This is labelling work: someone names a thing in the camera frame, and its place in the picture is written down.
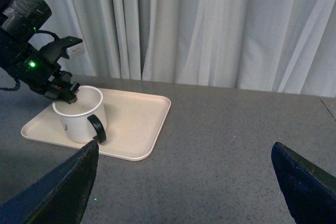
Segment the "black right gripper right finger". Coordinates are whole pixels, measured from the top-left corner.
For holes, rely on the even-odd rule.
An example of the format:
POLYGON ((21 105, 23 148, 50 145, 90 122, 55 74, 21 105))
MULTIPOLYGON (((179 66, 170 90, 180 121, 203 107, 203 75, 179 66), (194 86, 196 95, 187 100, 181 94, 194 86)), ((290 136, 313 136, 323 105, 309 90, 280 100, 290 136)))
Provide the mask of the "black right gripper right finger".
POLYGON ((335 223, 335 177, 276 142, 271 161, 295 223, 335 223))

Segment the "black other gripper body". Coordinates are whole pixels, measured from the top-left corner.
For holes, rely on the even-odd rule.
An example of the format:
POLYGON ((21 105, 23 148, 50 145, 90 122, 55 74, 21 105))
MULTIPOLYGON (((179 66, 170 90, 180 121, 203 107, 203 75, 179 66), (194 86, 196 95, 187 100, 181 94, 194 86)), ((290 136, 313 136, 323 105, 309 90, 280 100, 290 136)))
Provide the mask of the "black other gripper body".
POLYGON ((67 58, 66 49, 72 46, 72 37, 59 38, 49 31, 38 33, 52 35, 54 41, 37 50, 29 42, 19 41, 1 31, 1 68, 15 81, 14 87, 1 87, 1 90, 17 91, 24 82, 32 91, 54 100, 52 85, 71 83, 72 74, 61 70, 57 61, 61 57, 67 58))

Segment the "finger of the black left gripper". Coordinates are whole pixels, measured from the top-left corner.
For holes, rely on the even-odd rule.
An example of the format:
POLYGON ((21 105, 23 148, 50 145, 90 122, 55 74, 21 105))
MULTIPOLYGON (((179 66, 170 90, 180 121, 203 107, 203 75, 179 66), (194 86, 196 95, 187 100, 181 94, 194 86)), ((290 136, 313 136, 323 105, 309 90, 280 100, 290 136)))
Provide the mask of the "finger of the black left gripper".
POLYGON ((77 101, 77 92, 80 84, 78 82, 68 83, 61 82, 59 84, 53 84, 51 91, 55 95, 55 101, 64 101, 67 103, 74 103, 77 101))

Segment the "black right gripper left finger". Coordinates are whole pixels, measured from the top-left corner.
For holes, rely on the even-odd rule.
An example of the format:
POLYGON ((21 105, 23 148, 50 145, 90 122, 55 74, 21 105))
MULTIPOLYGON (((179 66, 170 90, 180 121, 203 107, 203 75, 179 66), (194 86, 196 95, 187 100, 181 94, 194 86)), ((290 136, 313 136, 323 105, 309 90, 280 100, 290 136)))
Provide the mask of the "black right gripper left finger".
POLYGON ((80 223, 95 182, 99 145, 93 140, 1 205, 1 223, 80 223))

